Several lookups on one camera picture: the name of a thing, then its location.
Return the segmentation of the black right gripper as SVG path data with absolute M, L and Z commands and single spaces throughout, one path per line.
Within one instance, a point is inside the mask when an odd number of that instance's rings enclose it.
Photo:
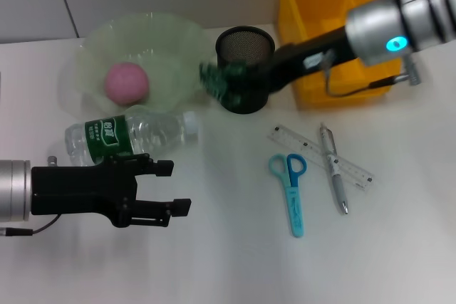
M 290 43 L 275 51 L 259 68 L 244 63 L 231 64 L 233 78 L 254 75 L 255 82 L 237 83 L 232 93 L 238 103 L 267 100 L 267 92 L 275 93 L 295 80 L 356 59 L 344 27 L 300 43 Z

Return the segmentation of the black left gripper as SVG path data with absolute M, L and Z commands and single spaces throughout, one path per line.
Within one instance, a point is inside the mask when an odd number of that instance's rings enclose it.
M 149 154 L 111 156 L 90 167 L 33 167 L 31 213 L 40 215 L 101 214 L 117 228 L 168 227 L 172 217 L 188 215 L 192 201 L 136 199 L 137 175 L 170 177 L 171 160 Z

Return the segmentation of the green plastic wrapper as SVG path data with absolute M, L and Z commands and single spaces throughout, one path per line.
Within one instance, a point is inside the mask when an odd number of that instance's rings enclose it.
M 247 65 L 242 62 L 218 66 L 213 63 L 199 65 L 199 79 L 204 89 L 222 105 L 236 107 L 241 104 L 247 77 Z

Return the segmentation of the clear green-label water bottle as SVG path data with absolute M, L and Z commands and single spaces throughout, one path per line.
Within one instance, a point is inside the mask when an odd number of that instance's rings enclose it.
M 93 166 L 104 157 L 148 154 L 152 158 L 198 138 L 199 123 L 192 111 L 154 112 L 134 106 L 122 115 L 74 124 L 65 131 L 71 164 Z

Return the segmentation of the pink peach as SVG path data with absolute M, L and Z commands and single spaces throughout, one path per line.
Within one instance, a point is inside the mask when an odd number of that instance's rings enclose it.
M 104 80 L 106 96 L 117 105 L 137 103 L 148 96 L 149 89 L 147 73 L 130 62 L 112 65 Z

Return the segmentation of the black mesh pen holder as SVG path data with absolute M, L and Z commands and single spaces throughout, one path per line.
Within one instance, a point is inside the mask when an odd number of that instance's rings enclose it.
M 242 62 L 246 65 L 256 65 L 267 62 L 275 51 L 272 37 L 260 28 L 253 26 L 236 26 L 223 32 L 217 39 L 215 50 L 217 65 L 226 66 L 229 63 Z M 254 75 L 246 78 L 245 82 L 255 82 Z M 241 103 L 236 107 L 222 105 L 230 112 L 246 115 L 262 109 L 267 100 L 252 103 Z

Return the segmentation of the translucent green fruit plate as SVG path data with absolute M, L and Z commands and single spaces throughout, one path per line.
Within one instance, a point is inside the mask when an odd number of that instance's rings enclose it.
M 58 76 L 58 104 L 89 119 L 122 114 L 125 105 L 104 91 L 108 71 L 117 63 L 139 65 L 149 79 L 147 97 L 138 104 L 169 112 L 201 90 L 199 66 L 214 60 L 214 42 L 197 23 L 160 12 L 128 14 L 88 34 Z

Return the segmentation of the blue scissors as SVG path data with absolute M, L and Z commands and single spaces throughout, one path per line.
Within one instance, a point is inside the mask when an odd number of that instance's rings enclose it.
M 304 221 L 299 192 L 299 177 L 307 170 L 306 160 L 299 154 L 276 154 L 269 159 L 270 172 L 279 179 L 285 193 L 291 233 L 304 235 Z

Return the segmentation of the grey ballpoint pen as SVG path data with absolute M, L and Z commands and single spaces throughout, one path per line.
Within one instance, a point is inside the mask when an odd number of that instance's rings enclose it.
M 320 135 L 323 147 L 323 155 L 328 163 L 328 170 L 331 175 L 336 201 L 342 214 L 348 214 L 348 200 L 346 198 L 343 180 L 341 177 L 341 170 L 338 165 L 338 155 L 336 145 L 333 138 L 332 131 L 330 131 L 324 123 L 320 125 Z

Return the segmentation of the clear plastic ruler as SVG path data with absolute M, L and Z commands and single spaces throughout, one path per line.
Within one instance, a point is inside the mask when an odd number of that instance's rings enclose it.
M 321 146 L 289 128 L 283 125 L 274 126 L 270 130 L 268 138 L 302 155 L 306 160 L 313 162 L 327 171 L 329 170 L 328 160 Z M 350 184 L 363 191 L 367 191 L 371 187 L 375 180 L 373 174 L 342 157 L 337 157 L 336 159 L 338 160 L 336 171 L 339 172 L 346 184 Z

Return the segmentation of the yellow plastic bin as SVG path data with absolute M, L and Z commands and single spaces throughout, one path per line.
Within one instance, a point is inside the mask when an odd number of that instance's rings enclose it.
M 344 25 L 348 10 L 370 0 L 279 0 L 277 29 L 281 45 L 299 43 Z M 370 82 L 399 74 L 400 59 L 365 67 L 354 60 L 331 69 L 331 90 L 345 93 Z M 336 108 L 360 105 L 386 94 L 391 86 L 377 88 L 347 98 L 327 96 L 323 73 L 318 71 L 291 84 L 299 108 Z

